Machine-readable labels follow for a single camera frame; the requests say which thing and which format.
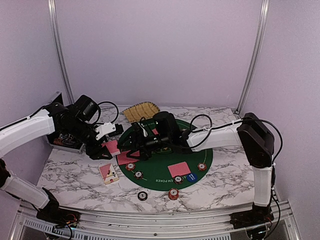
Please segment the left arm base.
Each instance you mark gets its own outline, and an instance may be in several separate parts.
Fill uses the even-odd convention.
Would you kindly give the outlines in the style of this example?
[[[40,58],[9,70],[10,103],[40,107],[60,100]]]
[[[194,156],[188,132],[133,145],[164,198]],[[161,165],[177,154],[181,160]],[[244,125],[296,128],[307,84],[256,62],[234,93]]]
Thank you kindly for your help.
[[[57,224],[59,226],[78,223],[80,218],[80,213],[78,211],[60,208],[60,204],[54,195],[45,188],[43,188],[43,190],[48,195],[49,202],[43,208],[36,208],[36,217],[38,219]]]

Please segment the red backed card deck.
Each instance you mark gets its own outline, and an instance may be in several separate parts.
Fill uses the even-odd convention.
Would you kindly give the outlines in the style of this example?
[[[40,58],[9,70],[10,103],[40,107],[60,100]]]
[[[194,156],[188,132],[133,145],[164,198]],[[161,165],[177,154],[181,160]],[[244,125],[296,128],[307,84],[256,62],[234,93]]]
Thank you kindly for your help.
[[[121,151],[118,149],[117,140],[111,140],[111,141],[105,142],[102,144],[102,146],[106,147],[113,157],[121,153]]]

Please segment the red backed playing card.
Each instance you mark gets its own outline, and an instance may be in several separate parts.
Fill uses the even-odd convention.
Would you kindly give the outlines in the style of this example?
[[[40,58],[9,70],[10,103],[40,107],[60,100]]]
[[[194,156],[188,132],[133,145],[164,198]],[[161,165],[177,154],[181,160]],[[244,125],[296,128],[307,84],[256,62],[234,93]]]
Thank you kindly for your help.
[[[158,131],[155,128],[152,130],[152,132],[153,132],[154,135],[158,135],[159,134]]]
[[[117,163],[119,166],[121,165],[126,165],[129,163],[135,163],[138,162],[138,159],[132,158],[132,157],[127,157],[127,153],[129,153],[130,151],[123,151],[121,152],[119,155],[116,156],[117,159]]]
[[[176,176],[185,176],[191,173],[191,170],[185,161],[169,165],[167,168],[172,178]]]

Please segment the red poker chip stack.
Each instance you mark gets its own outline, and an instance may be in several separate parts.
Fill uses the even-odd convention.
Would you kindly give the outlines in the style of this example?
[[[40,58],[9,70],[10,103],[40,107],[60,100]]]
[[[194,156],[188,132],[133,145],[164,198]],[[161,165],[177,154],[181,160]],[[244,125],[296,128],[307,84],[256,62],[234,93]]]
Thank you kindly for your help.
[[[170,200],[177,200],[179,198],[179,190],[176,188],[171,188],[168,192],[168,198]]]

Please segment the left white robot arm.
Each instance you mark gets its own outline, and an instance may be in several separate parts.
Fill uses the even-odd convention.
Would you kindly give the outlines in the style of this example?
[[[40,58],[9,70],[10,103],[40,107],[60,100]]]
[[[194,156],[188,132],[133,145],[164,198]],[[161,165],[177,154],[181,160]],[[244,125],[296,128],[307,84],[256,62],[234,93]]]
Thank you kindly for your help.
[[[52,149],[47,136],[59,132],[70,134],[84,144],[90,159],[112,159],[103,145],[105,140],[95,128],[57,103],[52,107],[42,106],[35,113],[0,128],[1,191],[43,209],[53,223],[63,219],[63,211],[55,205],[53,195],[37,186],[37,181]]]

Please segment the black poker chip stack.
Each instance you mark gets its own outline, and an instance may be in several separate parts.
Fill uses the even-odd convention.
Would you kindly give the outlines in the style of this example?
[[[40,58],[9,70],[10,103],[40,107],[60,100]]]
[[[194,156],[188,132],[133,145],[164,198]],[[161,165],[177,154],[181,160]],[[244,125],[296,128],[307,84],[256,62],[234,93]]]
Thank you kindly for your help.
[[[137,194],[137,198],[138,198],[140,201],[145,201],[145,200],[148,198],[148,194],[147,194],[145,191],[140,191],[140,192]]]

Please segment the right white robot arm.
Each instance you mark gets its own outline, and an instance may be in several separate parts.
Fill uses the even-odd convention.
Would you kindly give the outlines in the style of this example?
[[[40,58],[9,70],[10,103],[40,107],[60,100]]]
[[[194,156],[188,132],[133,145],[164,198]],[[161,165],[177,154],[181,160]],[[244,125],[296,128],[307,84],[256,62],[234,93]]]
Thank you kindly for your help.
[[[253,203],[247,219],[267,216],[272,194],[274,135],[254,114],[199,127],[162,111],[133,123],[117,147],[133,168],[121,171],[157,212],[207,210]]]

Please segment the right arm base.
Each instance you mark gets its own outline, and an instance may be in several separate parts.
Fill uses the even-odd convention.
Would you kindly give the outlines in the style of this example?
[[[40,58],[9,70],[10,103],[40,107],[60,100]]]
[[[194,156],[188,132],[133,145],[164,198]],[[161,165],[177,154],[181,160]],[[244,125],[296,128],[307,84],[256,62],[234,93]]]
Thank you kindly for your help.
[[[229,223],[234,229],[251,227],[259,224],[270,223],[275,219],[272,209],[271,200],[266,206],[259,206],[252,203],[250,210],[235,212],[230,215]]]

